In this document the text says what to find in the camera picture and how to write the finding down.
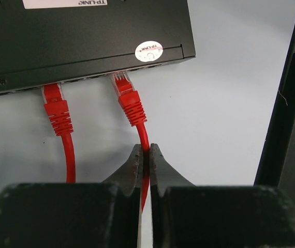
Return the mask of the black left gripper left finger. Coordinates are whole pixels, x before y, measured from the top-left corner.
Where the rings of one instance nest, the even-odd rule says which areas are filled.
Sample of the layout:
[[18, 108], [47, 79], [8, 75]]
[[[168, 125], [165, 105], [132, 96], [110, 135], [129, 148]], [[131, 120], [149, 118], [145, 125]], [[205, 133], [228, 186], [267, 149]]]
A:
[[0, 192], [0, 247], [140, 247], [143, 152], [100, 183], [19, 183]]

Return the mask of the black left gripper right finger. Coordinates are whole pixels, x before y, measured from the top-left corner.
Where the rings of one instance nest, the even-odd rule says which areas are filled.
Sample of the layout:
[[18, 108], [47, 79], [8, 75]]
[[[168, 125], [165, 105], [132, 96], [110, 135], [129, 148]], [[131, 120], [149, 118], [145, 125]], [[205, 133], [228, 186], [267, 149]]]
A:
[[266, 186], [196, 186], [150, 148], [153, 247], [295, 247], [290, 200]]

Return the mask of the small black network switch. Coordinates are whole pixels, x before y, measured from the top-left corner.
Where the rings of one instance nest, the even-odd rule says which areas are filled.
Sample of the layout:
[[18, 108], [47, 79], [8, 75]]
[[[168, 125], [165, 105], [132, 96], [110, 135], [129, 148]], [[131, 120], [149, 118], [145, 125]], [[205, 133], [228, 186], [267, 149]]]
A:
[[0, 1], [0, 95], [195, 55], [187, 1]]

